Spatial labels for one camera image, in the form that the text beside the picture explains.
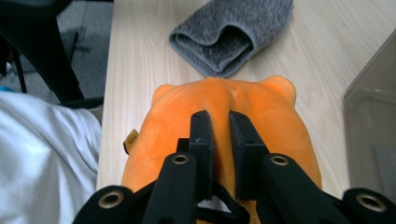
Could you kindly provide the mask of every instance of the gray towel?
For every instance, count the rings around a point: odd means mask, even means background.
[[[292,0],[212,0],[169,36],[174,50],[206,77],[228,77],[286,26]]]

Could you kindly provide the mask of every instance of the stuffed animal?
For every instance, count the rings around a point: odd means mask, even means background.
[[[294,109],[295,101],[294,86],[281,76],[259,82],[209,77],[179,86],[162,85],[153,94],[151,109],[130,150],[121,184],[136,192],[156,180],[165,157],[176,152],[177,139],[190,136],[191,115],[206,110],[215,146],[213,181],[246,209],[249,223],[260,223],[256,203],[234,197],[229,113],[232,110],[247,115],[270,152],[295,159],[321,188],[315,153],[308,131]]]

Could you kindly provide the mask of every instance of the wooden table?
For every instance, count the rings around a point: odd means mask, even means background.
[[[108,56],[97,188],[118,185],[127,155],[122,142],[139,130],[151,95],[164,84],[203,79],[173,51],[170,32],[205,0],[115,0]],[[395,0],[295,0],[284,34],[232,79],[279,74],[297,89],[296,109],[312,139],[323,188],[350,188],[343,96],[396,28]]]

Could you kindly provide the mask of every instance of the gray floor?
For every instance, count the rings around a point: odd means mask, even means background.
[[[58,17],[61,32],[78,29],[78,42],[73,54],[72,67],[85,98],[100,97],[105,94],[108,43],[113,3],[74,1]],[[49,103],[59,103],[40,75],[22,64],[28,94]],[[0,76],[0,86],[21,91],[20,82],[14,69],[6,77]]]

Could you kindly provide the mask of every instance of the white fabric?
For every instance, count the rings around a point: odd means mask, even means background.
[[[88,110],[0,91],[0,223],[72,223],[95,193],[100,136]]]

